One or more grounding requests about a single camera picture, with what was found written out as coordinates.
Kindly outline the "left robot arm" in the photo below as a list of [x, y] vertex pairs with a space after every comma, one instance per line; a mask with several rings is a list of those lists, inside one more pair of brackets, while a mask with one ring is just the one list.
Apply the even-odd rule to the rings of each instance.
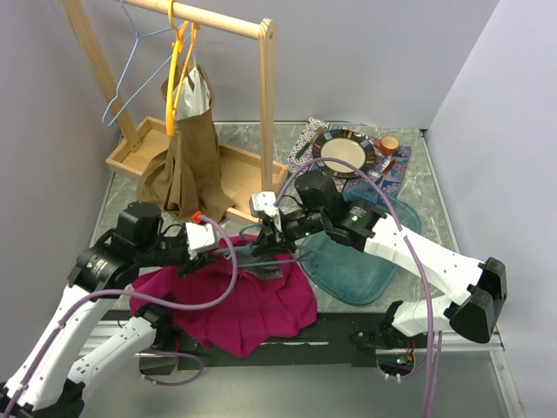
[[[79, 254], [48, 326], [26, 361], [1, 386], [3, 416], [79, 416], [98, 385], [126, 360], [149, 347], [160, 350], [171, 344], [171, 310], [204, 310], [231, 294], [235, 273], [222, 294], [200, 304], [128, 291], [141, 269], [175, 266], [188, 271], [221, 239], [229, 240], [217, 221], [201, 213], [180, 225], [175, 236], [165, 235], [162, 225], [156, 205], [133, 202], [118, 215], [115, 227]], [[144, 308], [117, 335], [80, 356], [92, 330], [123, 295], [144, 301]]]

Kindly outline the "tan skirt with white lining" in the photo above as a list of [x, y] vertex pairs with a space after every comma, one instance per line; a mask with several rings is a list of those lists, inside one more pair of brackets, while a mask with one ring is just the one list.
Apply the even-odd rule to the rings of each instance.
[[234, 202], [221, 186], [218, 134], [212, 119], [214, 90], [201, 65], [190, 73], [206, 83], [208, 109], [175, 122], [168, 149], [151, 159], [138, 181], [137, 200], [156, 205], [180, 222], [195, 212], [220, 221]]

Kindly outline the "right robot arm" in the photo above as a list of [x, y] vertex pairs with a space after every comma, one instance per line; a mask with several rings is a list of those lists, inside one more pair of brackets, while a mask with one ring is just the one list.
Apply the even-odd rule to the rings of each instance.
[[362, 345], [396, 348], [428, 329], [454, 331], [475, 343], [488, 343], [507, 299], [505, 265], [452, 252], [398, 226], [392, 215], [363, 201], [345, 200], [333, 180], [318, 171], [301, 174], [295, 188], [302, 205], [283, 213], [274, 192], [254, 193], [252, 216], [261, 220], [254, 255], [293, 252], [295, 241], [324, 232], [342, 246], [377, 256], [425, 276], [443, 294], [430, 302], [397, 300], [383, 319], [359, 337]]

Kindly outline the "teal plastic hanger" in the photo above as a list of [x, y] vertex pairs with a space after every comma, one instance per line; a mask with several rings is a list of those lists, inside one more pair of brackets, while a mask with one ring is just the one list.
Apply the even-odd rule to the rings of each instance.
[[281, 264], [301, 263], [324, 254], [322, 251], [311, 249], [309, 246], [298, 246], [294, 253], [253, 255], [252, 251], [255, 248], [256, 239], [250, 238], [247, 234], [247, 231], [253, 228], [261, 229], [262, 226], [260, 224], [251, 223], [239, 229], [238, 236], [241, 239], [247, 240], [246, 245], [235, 247], [238, 265], [240, 267], [277, 266]]

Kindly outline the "magenta garment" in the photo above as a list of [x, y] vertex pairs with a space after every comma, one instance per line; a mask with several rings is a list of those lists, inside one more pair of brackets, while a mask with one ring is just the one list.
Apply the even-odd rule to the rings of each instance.
[[[140, 275], [137, 293], [179, 304], [215, 300], [230, 284], [232, 263], [222, 257], [185, 277], [166, 266]], [[238, 271], [232, 293], [215, 307], [171, 311], [174, 323], [204, 347], [216, 346], [245, 357], [271, 337], [294, 337], [317, 320], [317, 302], [297, 263], [281, 264], [273, 279], [263, 280], [246, 269]]]

